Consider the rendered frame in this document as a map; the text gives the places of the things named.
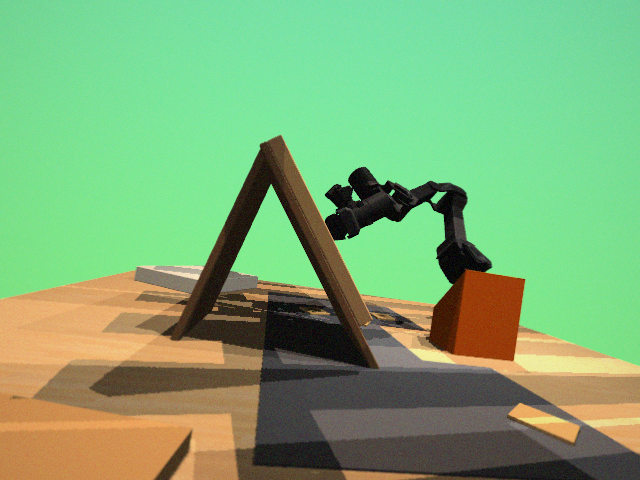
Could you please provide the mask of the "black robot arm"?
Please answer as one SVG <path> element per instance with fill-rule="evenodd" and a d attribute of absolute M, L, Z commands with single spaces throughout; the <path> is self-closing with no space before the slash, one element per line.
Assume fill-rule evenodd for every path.
<path fill-rule="evenodd" d="M 487 272 L 493 268 L 492 262 L 467 241 L 463 210 L 468 202 L 464 189 L 452 183 L 429 181 L 412 190 L 389 180 L 380 185 L 366 167 L 354 170 L 348 182 L 341 187 L 333 185 L 326 193 L 327 199 L 337 207 L 336 211 L 347 207 L 351 210 L 360 200 L 366 200 L 373 210 L 375 222 L 386 217 L 400 222 L 409 211 L 428 202 L 434 211 L 444 215 L 445 240 L 437 247 L 439 266 L 451 284 L 454 284 L 466 270 Z M 353 190 L 360 200 L 354 201 Z M 393 195 L 390 192 L 394 190 Z M 446 192 L 436 203 L 431 201 L 437 192 Z"/>

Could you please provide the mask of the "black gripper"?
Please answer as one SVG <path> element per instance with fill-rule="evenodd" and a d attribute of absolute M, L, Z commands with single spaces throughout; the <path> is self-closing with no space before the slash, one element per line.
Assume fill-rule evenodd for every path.
<path fill-rule="evenodd" d="M 358 202 L 352 210 L 344 207 L 335 213 L 325 219 L 334 241 L 345 240 L 346 234 L 349 234 L 347 237 L 351 239 L 359 235 L 360 229 L 375 222 L 373 210 L 366 200 Z"/>

